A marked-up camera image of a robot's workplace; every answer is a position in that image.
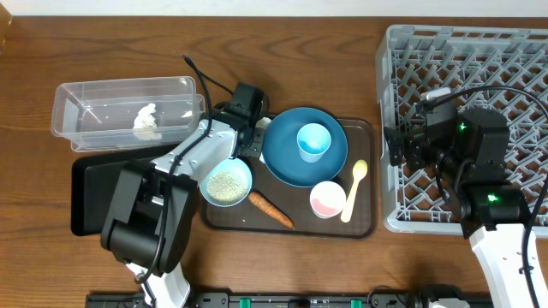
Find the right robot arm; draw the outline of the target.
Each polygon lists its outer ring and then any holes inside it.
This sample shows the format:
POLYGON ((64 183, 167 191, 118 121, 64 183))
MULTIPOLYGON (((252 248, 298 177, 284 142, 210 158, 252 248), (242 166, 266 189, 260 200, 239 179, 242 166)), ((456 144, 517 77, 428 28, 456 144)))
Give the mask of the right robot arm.
POLYGON ((459 97, 474 92, 441 88, 422 94, 408 112, 424 117, 422 127, 384 128, 388 158, 393 166, 434 170, 438 192, 479 260, 494 306, 540 307, 547 301, 547 286, 533 261, 533 225, 547 190, 529 207, 524 193, 507 180, 506 117, 481 107, 457 108, 459 97))

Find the light blue cup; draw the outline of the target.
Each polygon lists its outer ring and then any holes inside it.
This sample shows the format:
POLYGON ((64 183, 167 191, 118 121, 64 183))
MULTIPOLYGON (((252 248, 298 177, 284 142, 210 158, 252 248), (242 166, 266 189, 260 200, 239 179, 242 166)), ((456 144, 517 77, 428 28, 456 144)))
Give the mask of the light blue cup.
POLYGON ((331 134, 323 125, 309 123, 298 131, 296 141, 301 159, 316 163, 329 150, 331 134))

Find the pink and white cup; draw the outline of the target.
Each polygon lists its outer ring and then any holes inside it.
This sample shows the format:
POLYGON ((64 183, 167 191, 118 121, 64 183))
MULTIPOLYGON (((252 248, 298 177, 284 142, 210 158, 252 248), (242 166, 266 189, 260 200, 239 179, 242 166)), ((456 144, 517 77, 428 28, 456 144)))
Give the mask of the pink and white cup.
POLYGON ((313 187, 309 202, 317 217, 328 219, 342 212, 346 204, 346 193, 334 181, 323 181, 313 187))

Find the white tissue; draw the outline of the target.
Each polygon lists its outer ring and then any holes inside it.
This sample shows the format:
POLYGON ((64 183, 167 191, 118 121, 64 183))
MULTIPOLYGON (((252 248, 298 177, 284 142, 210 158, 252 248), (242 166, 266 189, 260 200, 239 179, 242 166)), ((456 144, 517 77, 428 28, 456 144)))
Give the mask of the white tissue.
MULTIPOLYGON (((268 126, 270 125, 270 123, 271 123, 271 118, 265 116, 256 123, 256 127, 263 128, 264 130, 266 130, 268 126)), ((263 154, 260 154, 259 160, 262 163, 265 162, 263 154)))

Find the yellow plastic spoon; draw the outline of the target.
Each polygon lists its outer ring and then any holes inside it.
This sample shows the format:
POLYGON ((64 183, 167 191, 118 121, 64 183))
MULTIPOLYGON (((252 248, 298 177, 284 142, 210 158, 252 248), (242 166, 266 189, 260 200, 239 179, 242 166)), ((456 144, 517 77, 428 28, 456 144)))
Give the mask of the yellow plastic spoon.
POLYGON ((341 213, 342 222, 350 222, 354 210, 355 198, 360 182, 367 176, 368 164, 365 160, 358 160, 352 169, 353 182, 350 188, 345 207, 341 213))

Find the light blue rice bowl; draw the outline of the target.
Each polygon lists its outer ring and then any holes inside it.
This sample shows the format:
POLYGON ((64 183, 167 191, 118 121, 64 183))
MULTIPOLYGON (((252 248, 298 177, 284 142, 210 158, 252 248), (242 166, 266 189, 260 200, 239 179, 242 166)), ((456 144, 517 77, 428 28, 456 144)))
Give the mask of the light blue rice bowl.
POLYGON ((248 165, 239 158, 226 159, 200 183, 200 192, 208 203, 230 207, 245 199, 252 185, 248 165))

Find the dark blue plate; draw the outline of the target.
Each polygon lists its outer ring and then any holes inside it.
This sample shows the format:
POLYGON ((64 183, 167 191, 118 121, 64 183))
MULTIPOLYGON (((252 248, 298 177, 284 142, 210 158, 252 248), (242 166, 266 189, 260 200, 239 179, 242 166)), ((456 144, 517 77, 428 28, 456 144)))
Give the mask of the dark blue plate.
POLYGON ((348 155, 343 127, 330 114, 315 108, 286 110, 273 118, 265 132, 262 155, 267 168, 280 181, 295 187, 313 187, 334 178, 348 155), (297 142, 299 130, 307 124, 324 126, 331 135, 331 146, 315 163, 301 158, 297 142))

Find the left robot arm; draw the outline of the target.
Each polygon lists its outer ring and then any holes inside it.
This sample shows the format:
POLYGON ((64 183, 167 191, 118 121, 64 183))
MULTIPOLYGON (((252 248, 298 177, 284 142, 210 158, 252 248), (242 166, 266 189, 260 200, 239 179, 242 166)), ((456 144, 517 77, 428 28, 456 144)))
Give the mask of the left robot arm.
POLYGON ((191 287, 180 262, 195 212, 191 198, 221 162, 252 147, 268 103, 258 87, 240 82, 230 101, 207 106, 198 126, 175 149, 149 163, 124 164, 100 240, 134 274, 147 306, 187 303, 191 287))

